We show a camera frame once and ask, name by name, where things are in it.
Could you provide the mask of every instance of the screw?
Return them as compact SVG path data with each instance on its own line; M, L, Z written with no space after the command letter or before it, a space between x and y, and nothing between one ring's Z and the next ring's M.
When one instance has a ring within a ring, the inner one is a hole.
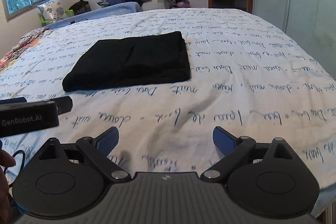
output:
M205 171L203 173L203 175L208 178L208 179L216 179L216 178L219 178L219 176L221 175L221 173L219 173L218 171L216 170L208 170L208 171Z
M111 174L111 176L114 179L125 179L128 176L128 173L123 170L119 170L119 171L114 171Z

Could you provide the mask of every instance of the cable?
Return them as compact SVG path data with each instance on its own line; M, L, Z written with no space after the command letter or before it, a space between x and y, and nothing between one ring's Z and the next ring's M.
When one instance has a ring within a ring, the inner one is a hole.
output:
M21 167L20 167L20 170L19 170L19 173L21 172L21 170L23 169L23 167L25 167L25 161L26 161L26 154L23 150L18 150L14 153L14 155L12 157L16 157L18 154L22 154L22 162L21 162ZM8 167L5 167L5 169L3 170L4 174L6 174L7 172L7 169ZM13 187L13 183L12 182L10 185L9 185L9 188L12 188Z
M81 21L83 21L83 20L89 20L89 19L88 19L88 18L83 18L83 19L77 21L76 23L81 22Z
M83 21L83 20L89 20L89 19L88 19L88 18L83 18L83 19L81 19L81 20L79 20L79 21L77 21L77 22L75 22L75 23L81 22L81 21ZM49 30L51 30L51 29L55 29L55 28L63 28L63 27L69 26L69 25L72 25L72 24L68 24L68 25L64 25L64 26L52 27L52 28L49 28Z

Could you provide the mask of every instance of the black device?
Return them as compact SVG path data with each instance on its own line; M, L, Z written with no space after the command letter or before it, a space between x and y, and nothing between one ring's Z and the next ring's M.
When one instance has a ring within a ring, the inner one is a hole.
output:
M29 103L25 98L1 100L0 138L57 127L58 115L70 112L72 106L69 96Z
M213 141L224 158L200 177L137 172L132 178L107 158L118 141L115 127L73 144L47 140L14 182L23 213L16 224L317 223L309 213L319 185L282 138L256 143L216 127Z

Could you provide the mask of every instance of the bed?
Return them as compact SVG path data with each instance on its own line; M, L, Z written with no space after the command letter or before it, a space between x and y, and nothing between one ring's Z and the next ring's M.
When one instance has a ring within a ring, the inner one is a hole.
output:
M65 93L62 80L97 40L181 31L188 82ZM336 83L280 29L235 9L152 10L55 30L0 74L0 99L71 96L60 126L11 138L4 149L30 159L50 137L63 143L111 126L120 140L109 158L136 171L201 174L221 159L215 126L257 142L283 137L322 190L312 214L335 198Z

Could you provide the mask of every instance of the patterned fabric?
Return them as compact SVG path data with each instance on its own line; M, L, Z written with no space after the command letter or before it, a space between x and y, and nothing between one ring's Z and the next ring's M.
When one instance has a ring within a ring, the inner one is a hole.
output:
M97 0L97 4L103 8L110 6L110 4L106 0Z
M173 8L190 8L190 2L188 0L178 2L174 5L174 7L172 7L172 9Z
M39 29L33 30L33 31L25 34L21 38L19 44L17 44L15 47L13 47L13 51L17 51L17 50L21 49L23 46L27 45L29 42L32 42L33 40L38 38L40 35L42 35L46 30L48 30L48 28L44 27L44 28L39 28Z
M50 23L68 18L59 0L49 0L46 3L38 5L38 8L44 19Z
M134 3L134 8L135 8L135 10L136 10L137 13L142 12L142 8L141 8L141 6L139 5L139 3Z
M30 42L29 44L23 46L16 52L9 52L0 60L0 72L3 72L5 69L9 68L11 65L15 63L16 60L23 54L26 50L33 47L40 41L40 38L35 39L34 41Z
M13 47L9 53L0 59L0 72L10 67L20 57L21 54L23 54L30 47L36 45L46 33L49 35L50 32L53 31L49 30L48 28L40 28L24 35L19 44Z

